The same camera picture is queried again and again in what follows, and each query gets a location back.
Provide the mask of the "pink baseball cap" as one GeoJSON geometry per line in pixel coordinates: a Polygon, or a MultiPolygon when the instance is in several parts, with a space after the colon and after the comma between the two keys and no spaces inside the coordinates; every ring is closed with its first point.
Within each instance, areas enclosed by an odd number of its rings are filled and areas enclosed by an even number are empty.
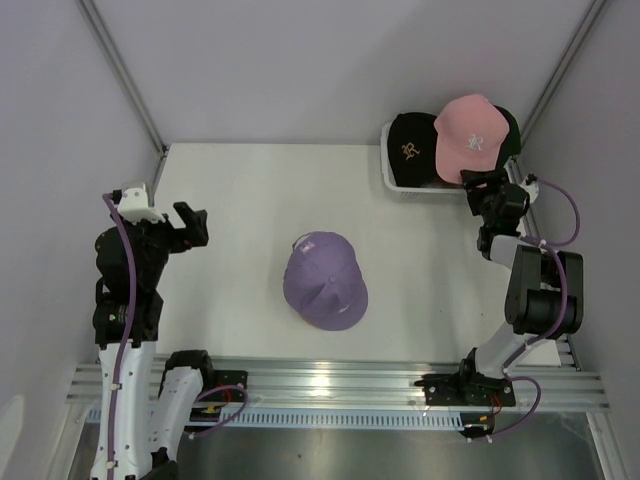
{"type": "Polygon", "coordinates": [[[502,113],[481,94],[450,101],[437,115],[434,129],[436,172],[443,181],[458,185],[463,170],[495,169],[510,131],[502,113]]]}

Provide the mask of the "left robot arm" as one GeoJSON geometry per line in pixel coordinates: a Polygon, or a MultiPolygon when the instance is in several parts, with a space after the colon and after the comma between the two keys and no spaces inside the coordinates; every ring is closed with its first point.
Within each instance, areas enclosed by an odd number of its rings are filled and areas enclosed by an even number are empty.
{"type": "Polygon", "coordinates": [[[204,247],[207,213],[176,202],[184,225],[147,208],[139,222],[123,218],[118,202],[106,201],[114,227],[95,242],[93,315],[99,348],[102,399],[94,479],[176,479],[177,451],[192,405],[216,388],[205,350],[173,353],[165,365],[156,406],[149,405],[149,378],[156,354],[163,300],[157,291],[170,255],[204,247]]]}

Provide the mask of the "black gold-logo baseball cap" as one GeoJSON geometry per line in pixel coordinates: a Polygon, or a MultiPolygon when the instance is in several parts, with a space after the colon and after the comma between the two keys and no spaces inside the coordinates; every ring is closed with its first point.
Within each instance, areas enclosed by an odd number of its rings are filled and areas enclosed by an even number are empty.
{"type": "Polygon", "coordinates": [[[398,187],[421,188],[438,179],[435,120],[432,114],[408,112],[397,115],[392,121],[387,153],[398,187]]]}

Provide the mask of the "purple LA baseball cap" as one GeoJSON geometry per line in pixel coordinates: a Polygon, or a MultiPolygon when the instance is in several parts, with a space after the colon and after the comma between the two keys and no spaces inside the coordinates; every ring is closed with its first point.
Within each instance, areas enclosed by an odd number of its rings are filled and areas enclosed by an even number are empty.
{"type": "Polygon", "coordinates": [[[324,331],[354,327],[368,308],[368,290],[355,249],[342,235],[313,231],[299,237],[283,275],[287,304],[324,331]]]}

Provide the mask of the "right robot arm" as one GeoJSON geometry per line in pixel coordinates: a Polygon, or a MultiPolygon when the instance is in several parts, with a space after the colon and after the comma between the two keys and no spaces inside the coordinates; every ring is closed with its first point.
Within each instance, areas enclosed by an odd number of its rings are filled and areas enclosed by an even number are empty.
{"type": "Polygon", "coordinates": [[[505,169],[463,170],[461,179],[471,213],[482,219],[478,251],[510,272],[505,323],[486,343],[472,349],[456,374],[457,395],[466,403],[477,404],[509,389],[515,381],[509,369],[540,343],[580,328],[584,260],[565,248],[576,240],[581,217],[566,190],[534,174],[514,183],[505,169]],[[575,226],[567,240],[545,240],[520,230],[542,186],[562,194],[571,205],[575,226]]]}

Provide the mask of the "dark green NY cap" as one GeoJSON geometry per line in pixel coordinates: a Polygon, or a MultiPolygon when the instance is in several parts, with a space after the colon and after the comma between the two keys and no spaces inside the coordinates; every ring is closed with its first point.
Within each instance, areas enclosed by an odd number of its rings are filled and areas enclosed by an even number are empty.
{"type": "Polygon", "coordinates": [[[514,115],[506,108],[495,105],[508,123],[509,131],[499,150],[496,169],[504,168],[509,160],[516,160],[521,153],[522,141],[519,124],[514,115]]]}

